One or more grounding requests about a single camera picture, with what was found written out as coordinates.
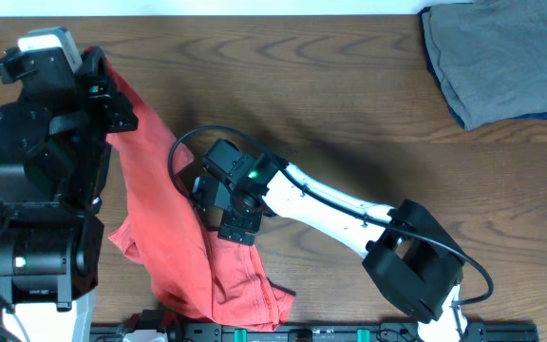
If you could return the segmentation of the red soccer t-shirt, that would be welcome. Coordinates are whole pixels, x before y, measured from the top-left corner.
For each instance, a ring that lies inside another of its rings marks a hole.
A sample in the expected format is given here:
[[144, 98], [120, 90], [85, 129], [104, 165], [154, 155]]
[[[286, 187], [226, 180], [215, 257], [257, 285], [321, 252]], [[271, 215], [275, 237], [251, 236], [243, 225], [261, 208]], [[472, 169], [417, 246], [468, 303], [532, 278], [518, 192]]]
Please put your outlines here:
[[118, 90], [139, 119], [136, 130], [107, 137], [120, 155], [127, 217], [109, 235], [151, 276], [154, 296], [189, 318], [273, 332], [289, 318], [295, 296], [268, 279], [254, 246], [206, 230], [196, 209], [169, 178], [194, 156], [156, 111], [116, 71]]

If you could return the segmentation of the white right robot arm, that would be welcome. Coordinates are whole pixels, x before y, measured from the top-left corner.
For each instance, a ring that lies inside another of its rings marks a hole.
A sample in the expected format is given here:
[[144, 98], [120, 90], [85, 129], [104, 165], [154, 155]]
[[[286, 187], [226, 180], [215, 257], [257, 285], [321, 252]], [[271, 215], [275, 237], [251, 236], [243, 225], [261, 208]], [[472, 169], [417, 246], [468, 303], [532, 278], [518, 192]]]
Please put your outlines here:
[[362, 259], [382, 296], [417, 321], [421, 340], [463, 340], [464, 254], [422, 205], [360, 200], [281, 158], [254, 158], [226, 140], [216, 141], [202, 164], [207, 174], [196, 179], [193, 195], [200, 206], [221, 209], [218, 238], [251, 246], [265, 216], [307, 224]]

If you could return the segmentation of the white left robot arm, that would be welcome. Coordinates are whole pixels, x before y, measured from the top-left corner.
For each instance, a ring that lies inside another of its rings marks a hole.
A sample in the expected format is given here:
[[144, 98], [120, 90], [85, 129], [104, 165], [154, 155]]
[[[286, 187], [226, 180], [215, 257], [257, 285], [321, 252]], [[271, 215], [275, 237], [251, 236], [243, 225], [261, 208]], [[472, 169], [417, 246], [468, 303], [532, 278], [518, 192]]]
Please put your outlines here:
[[0, 79], [20, 83], [0, 106], [0, 303], [9, 336], [86, 341], [104, 234], [98, 214], [111, 133], [138, 126], [104, 52], [77, 67], [59, 47], [9, 48]]

